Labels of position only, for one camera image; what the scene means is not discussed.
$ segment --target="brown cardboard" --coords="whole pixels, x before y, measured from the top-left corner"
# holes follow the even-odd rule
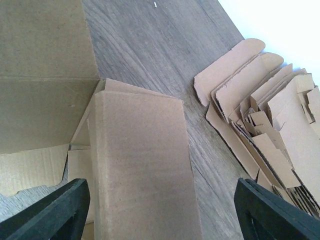
[[[0,155],[0,193],[11,196],[63,178],[69,144]]]
[[[96,238],[202,239],[182,101],[102,91],[94,102]]]
[[[260,167],[260,170],[264,172],[264,174],[266,175],[268,180],[272,183],[272,185],[281,187],[277,177],[274,174],[275,171],[272,169],[270,165],[268,165],[268,162],[265,159],[263,159],[264,156],[258,152],[258,149],[255,146],[252,139],[246,136],[244,131],[241,128],[239,128],[234,122],[231,122],[231,125],[235,130],[235,132],[237,133],[237,135],[239,136],[239,138],[241,139],[241,142],[246,146],[247,150],[252,154],[255,162]]]
[[[320,140],[309,125],[297,94],[296,76],[269,102],[273,126],[280,134],[287,148],[295,172],[315,200],[320,202],[318,181],[320,179]]]
[[[307,94],[309,100],[309,108],[317,124],[320,124],[320,91],[319,87],[315,87]]]
[[[61,181],[99,75],[80,0],[4,0],[0,9],[0,171],[10,176],[3,193],[14,194]]]
[[[268,102],[284,89],[287,84],[295,77],[300,74],[306,74],[307,71],[303,68],[301,70],[295,71],[284,77],[278,84],[276,84],[258,103],[258,107],[261,111],[268,112]]]
[[[292,64],[284,66],[278,73],[276,73],[273,77],[271,77],[265,84],[259,87],[256,91],[254,91],[250,96],[250,105],[251,107],[258,112],[258,103],[263,99],[263,97],[275,86],[277,85],[283,78],[292,73],[293,68]]]
[[[256,125],[254,127],[254,130],[257,133],[257,135],[267,134],[277,149],[280,149],[280,150],[286,149],[286,146],[284,144],[284,141],[281,138],[280,133],[272,127],[264,111],[258,111],[258,112],[252,113],[250,114],[250,117],[253,120],[254,124]]]
[[[84,225],[81,240],[95,240],[95,224],[93,222]]]
[[[283,61],[284,59],[281,56],[274,53],[259,55],[216,92],[216,101],[227,121],[240,103],[245,98],[250,97],[252,89],[257,87]]]
[[[86,224],[95,219],[95,186],[90,149],[68,151],[68,182],[73,179],[86,179],[90,191],[90,206]]]
[[[223,119],[221,119],[218,110],[215,109],[215,106],[213,106],[212,103],[210,103],[205,117],[224,139],[249,176],[255,179],[259,171],[258,164],[240,140],[239,136]]]
[[[271,182],[268,180],[268,178],[262,170],[259,171],[256,183],[264,187],[265,189],[269,190],[270,192],[274,192]]]
[[[207,106],[210,103],[211,91],[221,84],[221,80],[225,80],[234,74],[241,66],[260,53],[265,46],[263,41],[255,38],[242,40],[229,52],[196,75],[194,77],[194,88],[202,105]]]
[[[252,139],[286,188],[293,188],[301,185],[292,172],[292,167],[285,156],[279,149],[276,149],[266,133],[255,136]]]

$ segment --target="laminate flooring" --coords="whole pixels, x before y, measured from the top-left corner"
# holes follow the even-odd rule
[[[191,165],[205,240],[242,239],[233,197],[248,175],[205,119],[193,77],[243,37],[217,0],[83,0],[101,78],[184,101]],[[55,187],[0,196],[0,222]]]

